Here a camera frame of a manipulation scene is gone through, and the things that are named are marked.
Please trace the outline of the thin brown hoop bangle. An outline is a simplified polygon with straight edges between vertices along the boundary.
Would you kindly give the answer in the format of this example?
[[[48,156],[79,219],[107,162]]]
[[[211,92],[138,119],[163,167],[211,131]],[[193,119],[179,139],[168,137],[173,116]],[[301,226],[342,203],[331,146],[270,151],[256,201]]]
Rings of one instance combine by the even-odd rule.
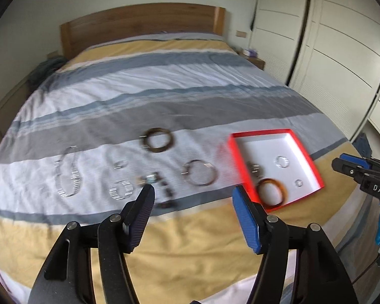
[[[183,165],[181,175],[190,185],[206,187],[215,183],[218,172],[212,163],[201,159],[193,159]]]

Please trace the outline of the dark brown wooden bangle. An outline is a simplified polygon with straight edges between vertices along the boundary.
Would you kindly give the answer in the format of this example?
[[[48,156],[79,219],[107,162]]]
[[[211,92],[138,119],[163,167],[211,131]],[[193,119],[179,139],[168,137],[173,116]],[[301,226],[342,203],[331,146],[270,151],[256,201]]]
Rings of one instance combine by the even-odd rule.
[[[174,135],[166,128],[150,128],[140,137],[141,146],[151,153],[161,153],[174,145]]]

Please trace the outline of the red jewelry box lid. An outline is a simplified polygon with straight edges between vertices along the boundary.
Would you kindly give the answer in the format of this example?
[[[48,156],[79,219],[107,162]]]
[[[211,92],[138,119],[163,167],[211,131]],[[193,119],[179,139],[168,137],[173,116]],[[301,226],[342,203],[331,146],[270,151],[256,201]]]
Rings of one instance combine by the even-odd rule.
[[[262,204],[267,211],[302,200],[325,186],[313,160],[291,129],[233,133],[229,148],[240,182],[252,201],[262,204],[256,186],[264,178],[278,180],[286,188],[284,204],[275,208]]]

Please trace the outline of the amber tortoiseshell bangle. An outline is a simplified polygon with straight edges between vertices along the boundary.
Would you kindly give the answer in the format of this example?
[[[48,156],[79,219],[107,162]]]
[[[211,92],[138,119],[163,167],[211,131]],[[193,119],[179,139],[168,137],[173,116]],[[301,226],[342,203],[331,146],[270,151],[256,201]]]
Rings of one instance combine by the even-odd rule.
[[[262,204],[268,208],[282,206],[287,198],[286,188],[273,178],[260,180],[257,183],[256,191]]]

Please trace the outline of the striped bed duvet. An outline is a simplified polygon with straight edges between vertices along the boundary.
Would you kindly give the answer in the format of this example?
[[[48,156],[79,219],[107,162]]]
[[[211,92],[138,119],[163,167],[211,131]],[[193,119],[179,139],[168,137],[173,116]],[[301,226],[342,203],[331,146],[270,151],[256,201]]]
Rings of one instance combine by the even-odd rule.
[[[166,128],[161,153],[139,137]],[[320,224],[346,269],[361,268],[356,241],[369,201],[332,160],[355,148],[297,92],[213,34],[140,36],[89,47],[26,100],[0,144],[0,269],[31,288],[67,223],[96,224],[154,183],[156,202],[127,259],[142,303],[245,303],[261,259],[246,245],[230,196],[240,183],[233,133],[293,130],[324,188],[279,209],[286,223]],[[181,175],[212,163],[215,183]]]

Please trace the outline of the white wardrobe doors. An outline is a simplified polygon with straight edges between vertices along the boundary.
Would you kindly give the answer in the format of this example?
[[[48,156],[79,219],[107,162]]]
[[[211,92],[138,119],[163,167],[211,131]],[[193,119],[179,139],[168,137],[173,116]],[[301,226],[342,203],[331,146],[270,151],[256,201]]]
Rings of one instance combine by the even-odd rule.
[[[380,90],[376,0],[257,0],[250,46],[267,73],[356,138]]]

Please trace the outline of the wooden nightstand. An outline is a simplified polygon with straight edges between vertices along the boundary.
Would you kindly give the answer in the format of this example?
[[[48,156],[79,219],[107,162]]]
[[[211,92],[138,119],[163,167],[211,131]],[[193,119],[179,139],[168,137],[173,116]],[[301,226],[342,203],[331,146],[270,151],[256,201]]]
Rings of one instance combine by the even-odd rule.
[[[239,56],[241,56],[242,58],[244,58],[247,61],[249,61],[249,63],[255,65],[260,70],[264,70],[264,68],[265,68],[265,61],[263,61],[262,59],[260,59],[258,57],[253,57],[253,56],[252,57],[246,56],[243,53],[239,53]]]

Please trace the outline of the purple tissue box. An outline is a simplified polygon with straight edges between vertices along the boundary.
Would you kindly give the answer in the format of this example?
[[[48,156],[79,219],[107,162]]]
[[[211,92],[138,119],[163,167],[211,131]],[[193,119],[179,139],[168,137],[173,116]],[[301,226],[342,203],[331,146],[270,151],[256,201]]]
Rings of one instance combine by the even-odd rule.
[[[257,51],[255,49],[243,49],[242,54],[250,58],[256,58],[258,56]]]

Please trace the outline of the low wooden side shelf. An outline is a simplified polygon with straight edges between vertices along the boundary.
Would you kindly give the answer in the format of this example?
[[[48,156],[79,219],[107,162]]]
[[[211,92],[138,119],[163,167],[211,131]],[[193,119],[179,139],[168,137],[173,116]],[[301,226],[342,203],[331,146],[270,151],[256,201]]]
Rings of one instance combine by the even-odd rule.
[[[22,105],[30,95],[27,76],[16,84],[0,101],[0,143]]]

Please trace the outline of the dark blue folded blanket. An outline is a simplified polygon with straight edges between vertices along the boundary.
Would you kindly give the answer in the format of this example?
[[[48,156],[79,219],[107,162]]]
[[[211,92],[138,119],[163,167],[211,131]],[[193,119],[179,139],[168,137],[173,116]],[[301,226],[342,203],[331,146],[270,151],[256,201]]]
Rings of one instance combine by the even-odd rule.
[[[38,88],[51,74],[63,67],[68,62],[64,56],[55,56],[37,65],[28,75],[27,84],[33,88]]]

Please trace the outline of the wooden headboard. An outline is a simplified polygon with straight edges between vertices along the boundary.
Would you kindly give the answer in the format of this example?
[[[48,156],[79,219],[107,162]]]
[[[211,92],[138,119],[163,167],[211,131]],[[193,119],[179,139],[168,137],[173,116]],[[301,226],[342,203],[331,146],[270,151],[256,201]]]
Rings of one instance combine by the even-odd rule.
[[[226,9],[186,3],[152,3],[95,12],[60,25],[67,59],[101,43],[158,33],[201,32],[223,35]]]

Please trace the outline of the wall socket plate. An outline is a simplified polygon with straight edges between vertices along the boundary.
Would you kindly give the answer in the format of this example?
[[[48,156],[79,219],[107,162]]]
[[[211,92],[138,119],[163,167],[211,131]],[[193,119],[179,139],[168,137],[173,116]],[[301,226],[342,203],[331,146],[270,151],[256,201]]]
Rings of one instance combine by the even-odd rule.
[[[235,35],[236,35],[236,37],[246,38],[248,34],[246,32],[242,32],[242,31],[237,30]]]

